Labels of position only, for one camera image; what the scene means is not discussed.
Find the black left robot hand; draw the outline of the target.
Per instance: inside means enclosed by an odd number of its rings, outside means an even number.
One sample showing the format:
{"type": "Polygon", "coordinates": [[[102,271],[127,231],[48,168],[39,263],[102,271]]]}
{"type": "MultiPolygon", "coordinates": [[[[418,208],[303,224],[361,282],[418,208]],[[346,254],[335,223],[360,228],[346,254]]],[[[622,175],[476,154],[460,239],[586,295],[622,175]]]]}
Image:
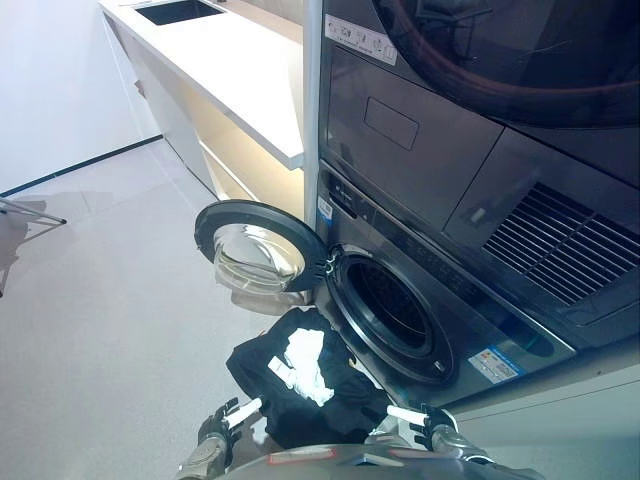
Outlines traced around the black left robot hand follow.
{"type": "Polygon", "coordinates": [[[260,397],[251,399],[241,405],[237,397],[233,397],[220,406],[201,424],[197,434],[197,444],[210,438],[218,438],[231,448],[240,438],[239,429],[251,415],[257,413],[263,405],[260,397]]]}

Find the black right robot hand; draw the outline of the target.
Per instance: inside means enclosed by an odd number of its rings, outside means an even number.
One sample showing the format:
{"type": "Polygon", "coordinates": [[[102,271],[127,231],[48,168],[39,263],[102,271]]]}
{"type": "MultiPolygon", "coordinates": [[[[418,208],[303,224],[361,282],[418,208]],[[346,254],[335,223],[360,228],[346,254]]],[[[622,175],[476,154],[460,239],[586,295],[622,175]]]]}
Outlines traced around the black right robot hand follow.
{"type": "Polygon", "coordinates": [[[456,433],[459,432],[457,421],[453,415],[445,409],[432,407],[425,403],[421,404],[419,411],[388,405],[386,413],[407,421],[410,424],[410,429],[417,432],[414,441],[430,451],[433,450],[433,434],[437,427],[444,426],[456,433]]]}

